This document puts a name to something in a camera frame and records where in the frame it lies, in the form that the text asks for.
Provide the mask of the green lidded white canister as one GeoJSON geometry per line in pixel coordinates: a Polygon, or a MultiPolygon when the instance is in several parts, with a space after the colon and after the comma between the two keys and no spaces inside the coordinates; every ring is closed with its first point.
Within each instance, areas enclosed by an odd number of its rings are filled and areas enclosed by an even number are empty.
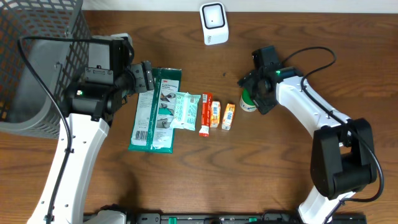
{"type": "Polygon", "coordinates": [[[250,94],[246,89],[243,89],[239,105],[246,112],[254,112],[257,110],[256,105],[252,102],[250,94]]]}

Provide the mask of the orange tissue packet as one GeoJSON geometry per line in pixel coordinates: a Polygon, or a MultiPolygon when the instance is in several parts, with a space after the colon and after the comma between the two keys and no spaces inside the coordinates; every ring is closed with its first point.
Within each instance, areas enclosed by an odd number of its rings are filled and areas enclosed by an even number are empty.
{"type": "Polygon", "coordinates": [[[212,101],[211,103],[211,116],[210,127],[217,128],[220,123],[221,103],[219,101],[212,101]]]}

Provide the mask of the mint green wipes pack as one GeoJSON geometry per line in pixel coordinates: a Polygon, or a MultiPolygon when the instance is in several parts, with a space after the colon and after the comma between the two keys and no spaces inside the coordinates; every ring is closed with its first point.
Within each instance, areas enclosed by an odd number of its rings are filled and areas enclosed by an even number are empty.
{"type": "Polygon", "coordinates": [[[172,129],[195,130],[198,103],[200,95],[191,95],[188,92],[176,93],[174,118],[170,124],[172,129]]]}

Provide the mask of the orange snack packet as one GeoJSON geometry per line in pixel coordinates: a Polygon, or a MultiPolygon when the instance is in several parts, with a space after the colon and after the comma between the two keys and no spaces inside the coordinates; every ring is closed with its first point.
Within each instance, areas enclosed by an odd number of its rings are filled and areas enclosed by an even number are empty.
{"type": "Polygon", "coordinates": [[[231,125],[232,125],[233,118],[234,118],[235,107],[236,106],[231,103],[228,103],[226,105],[223,120],[222,120],[222,125],[221,125],[222,129],[224,129],[224,130],[231,129],[231,125]]]}

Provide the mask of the red stick packet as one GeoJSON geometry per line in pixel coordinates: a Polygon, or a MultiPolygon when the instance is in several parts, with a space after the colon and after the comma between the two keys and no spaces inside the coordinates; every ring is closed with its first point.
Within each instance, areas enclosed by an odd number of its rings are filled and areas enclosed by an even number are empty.
{"type": "Polygon", "coordinates": [[[210,132],[211,103],[213,95],[205,92],[202,94],[202,99],[201,128],[199,130],[199,135],[202,137],[208,137],[210,132]]]}

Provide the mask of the white green package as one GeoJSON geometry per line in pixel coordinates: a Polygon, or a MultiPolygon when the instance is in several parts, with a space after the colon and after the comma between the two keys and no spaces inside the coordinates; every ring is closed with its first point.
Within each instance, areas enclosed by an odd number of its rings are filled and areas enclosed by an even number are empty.
{"type": "Polygon", "coordinates": [[[173,153],[176,92],[180,90],[181,69],[155,68],[154,89],[138,96],[130,151],[173,153]]]}

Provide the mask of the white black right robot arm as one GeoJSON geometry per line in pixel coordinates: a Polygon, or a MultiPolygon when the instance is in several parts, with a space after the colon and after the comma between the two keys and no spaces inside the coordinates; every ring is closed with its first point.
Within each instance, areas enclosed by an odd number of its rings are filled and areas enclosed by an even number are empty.
{"type": "Polygon", "coordinates": [[[355,193],[381,179],[371,125],[334,109],[294,67],[261,66],[238,81],[261,114],[276,105],[287,108],[312,137],[308,197],[288,223],[353,223],[363,217],[338,216],[355,193]]]}

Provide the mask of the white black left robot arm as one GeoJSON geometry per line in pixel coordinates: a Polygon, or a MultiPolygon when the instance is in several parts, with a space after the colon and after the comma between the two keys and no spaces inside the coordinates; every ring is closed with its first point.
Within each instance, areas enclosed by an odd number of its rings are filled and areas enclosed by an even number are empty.
{"type": "Polygon", "coordinates": [[[49,176],[29,223],[83,223],[86,194],[113,116],[128,95],[154,89],[149,61],[79,69],[57,106],[60,132],[49,176]]]}

